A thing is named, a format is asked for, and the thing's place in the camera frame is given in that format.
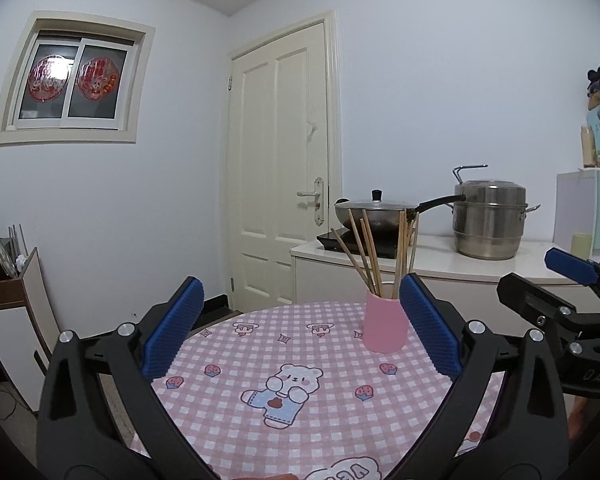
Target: pink checkered tablecloth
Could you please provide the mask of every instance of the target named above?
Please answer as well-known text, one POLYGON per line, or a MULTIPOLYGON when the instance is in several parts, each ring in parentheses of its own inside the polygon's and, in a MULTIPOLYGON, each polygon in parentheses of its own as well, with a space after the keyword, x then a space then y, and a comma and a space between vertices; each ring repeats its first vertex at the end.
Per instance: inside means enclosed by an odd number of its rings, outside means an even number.
MULTIPOLYGON (((184 342, 153 388, 223 479, 291 472, 381 480, 415 443, 451 386, 415 331, 391 355, 362 343, 363 304, 280 306, 184 342)), ((500 389, 494 374, 459 452, 475 447, 500 389)), ((134 437, 132 449, 146 453, 134 437)))

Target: bear cartoon print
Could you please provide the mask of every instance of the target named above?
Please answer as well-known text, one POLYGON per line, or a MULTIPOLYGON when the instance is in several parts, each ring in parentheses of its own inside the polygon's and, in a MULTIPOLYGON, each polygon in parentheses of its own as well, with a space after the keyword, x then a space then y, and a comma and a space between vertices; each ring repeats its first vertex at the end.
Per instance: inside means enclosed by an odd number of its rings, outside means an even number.
POLYGON ((296 420, 309 396, 320 388, 320 368, 282 365, 280 371, 267 379, 266 390, 247 390, 240 399, 252 408, 264 410, 264 424, 284 430, 296 420))
POLYGON ((259 325, 255 323, 234 323, 234 332, 237 333, 238 337, 244 337, 253 333, 254 328, 258 328, 259 325))
POLYGON ((331 333, 331 329, 333 328, 333 323, 312 323, 306 326, 309 330, 311 330, 312 334, 317 335, 318 337, 324 337, 328 333, 331 333))

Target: stainless steel steamer pot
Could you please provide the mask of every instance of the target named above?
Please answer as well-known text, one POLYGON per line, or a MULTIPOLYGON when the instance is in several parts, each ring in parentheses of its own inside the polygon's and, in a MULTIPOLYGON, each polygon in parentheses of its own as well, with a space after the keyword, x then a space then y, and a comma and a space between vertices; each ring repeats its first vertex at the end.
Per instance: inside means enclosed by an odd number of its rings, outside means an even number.
POLYGON ((458 166, 453 174, 458 180, 456 194, 466 200, 452 206, 454 243, 459 253, 481 260, 513 258, 525 230, 528 213, 540 206, 529 207, 526 189, 504 180, 469 180, 463 182, 461 170, 486 168, 458 166))

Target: floor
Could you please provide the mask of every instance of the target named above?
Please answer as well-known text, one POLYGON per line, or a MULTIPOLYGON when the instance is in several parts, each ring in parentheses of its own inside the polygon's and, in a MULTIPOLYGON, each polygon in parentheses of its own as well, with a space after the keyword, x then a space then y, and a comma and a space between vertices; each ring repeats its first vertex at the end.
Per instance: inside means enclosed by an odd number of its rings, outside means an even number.
MULTIPOLYGON (((215 323, 231 319, 239 316, 240 312, 234 312, 215 323)), ((189 336, 215 324, 198 327, 189 333, 189 336)), ((118 395, 118 390, 111 376, 100 376, 102 389, 104 390, 111 414, 118 426, 120 435, 125 443, 129 446, 133 440, 135 431, 131 420, 129 419, 122 400, 118 395)), ((21 404, 21 400, 15 393, 13 387, 9 383, 0 383, 0 425, 13 443, 23 453, 29 461, 35 465, 36 463, 36 431, 38 422, 36 417, 21 404)))

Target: yellow cup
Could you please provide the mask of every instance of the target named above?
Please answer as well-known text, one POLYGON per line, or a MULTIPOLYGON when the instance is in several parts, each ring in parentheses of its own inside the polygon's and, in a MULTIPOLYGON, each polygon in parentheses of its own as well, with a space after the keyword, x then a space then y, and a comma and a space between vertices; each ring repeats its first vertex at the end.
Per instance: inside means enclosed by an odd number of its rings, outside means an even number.
POLYGON ((583 260, 588 260, 591 256, 591 245, 593 238, 586 233, 575 233, 571 237, 571 254, 583 260))

